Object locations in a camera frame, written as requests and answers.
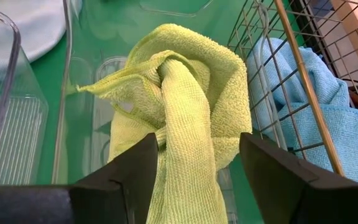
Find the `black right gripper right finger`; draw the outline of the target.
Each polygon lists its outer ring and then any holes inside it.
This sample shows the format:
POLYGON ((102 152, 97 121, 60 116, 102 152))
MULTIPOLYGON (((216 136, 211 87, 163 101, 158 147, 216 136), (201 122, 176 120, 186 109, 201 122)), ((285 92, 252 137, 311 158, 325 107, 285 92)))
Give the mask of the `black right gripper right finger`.
POLYGON ((242 133, 241 161, 265 224, 330 224, 338 216, 337 189, 353 181, 271 142, 242 133))

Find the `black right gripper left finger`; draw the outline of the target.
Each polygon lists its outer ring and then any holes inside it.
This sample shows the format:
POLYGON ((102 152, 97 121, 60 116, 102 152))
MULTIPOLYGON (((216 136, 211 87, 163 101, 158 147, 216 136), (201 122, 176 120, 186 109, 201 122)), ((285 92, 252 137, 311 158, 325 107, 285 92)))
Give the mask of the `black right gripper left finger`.
POLYGON ((158 144, 147 134, 70 190, 73 224, 145 224, 157 175, 158 144))

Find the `blue terry microfiber towel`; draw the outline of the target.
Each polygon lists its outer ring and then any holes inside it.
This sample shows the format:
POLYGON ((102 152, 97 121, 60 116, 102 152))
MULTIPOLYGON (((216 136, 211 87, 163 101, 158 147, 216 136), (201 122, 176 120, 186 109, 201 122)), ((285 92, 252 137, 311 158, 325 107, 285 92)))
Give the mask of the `blue terry microfiber towel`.
MULTIPOLYGON (((311 48, 300 47, 299 52, 345 176, 358 182, 358 109, 350 106, 348 85, 334 77, 311 48)), ((331 170, 290 44, 277 38, 260 39, 246 67, 253 128, 274 139, 271 123, 279 119, 289 150, 331 170)))

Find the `lime green microfiber towel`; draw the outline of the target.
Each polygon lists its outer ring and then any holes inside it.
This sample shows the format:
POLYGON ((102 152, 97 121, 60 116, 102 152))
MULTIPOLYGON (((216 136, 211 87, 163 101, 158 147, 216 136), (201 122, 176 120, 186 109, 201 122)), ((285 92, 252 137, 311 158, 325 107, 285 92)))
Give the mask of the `lime green microfiber towel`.
POLYGON ((146 224, 228 224, 218 172, 252 132, 242 59, 217 42, 163 24, 131 50, 124 68, 87 86, 114 108, 109 156, 148 133, 158 142, 146 224))

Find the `light blue teal-edged towel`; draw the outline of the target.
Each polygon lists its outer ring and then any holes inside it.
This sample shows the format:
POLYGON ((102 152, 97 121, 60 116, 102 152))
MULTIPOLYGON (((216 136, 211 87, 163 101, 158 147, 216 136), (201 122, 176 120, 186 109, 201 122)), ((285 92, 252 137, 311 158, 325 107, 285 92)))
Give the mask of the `light blue teal-edged towel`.
POLYGON ((63 0, 0 0, 0 12, 19 28, 31 62, 52 50, 66 31, 63 0))

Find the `clear plastic bin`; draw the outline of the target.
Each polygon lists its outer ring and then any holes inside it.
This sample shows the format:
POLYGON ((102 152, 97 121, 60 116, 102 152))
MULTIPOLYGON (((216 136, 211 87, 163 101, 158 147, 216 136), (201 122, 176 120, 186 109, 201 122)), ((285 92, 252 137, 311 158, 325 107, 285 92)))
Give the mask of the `clear plastic bin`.
POLYGON ((236 4, 224 0, 63 0, 68 57, 60 113, 60 180, 74 180, 109 156, 114 108, 78 86, 124 68, 133 47, 163 24, 176 24, 224 47, 236 4))
POLYGON ((19 29, 0 12, 0 185, 35 182, 47 115, 19 29))

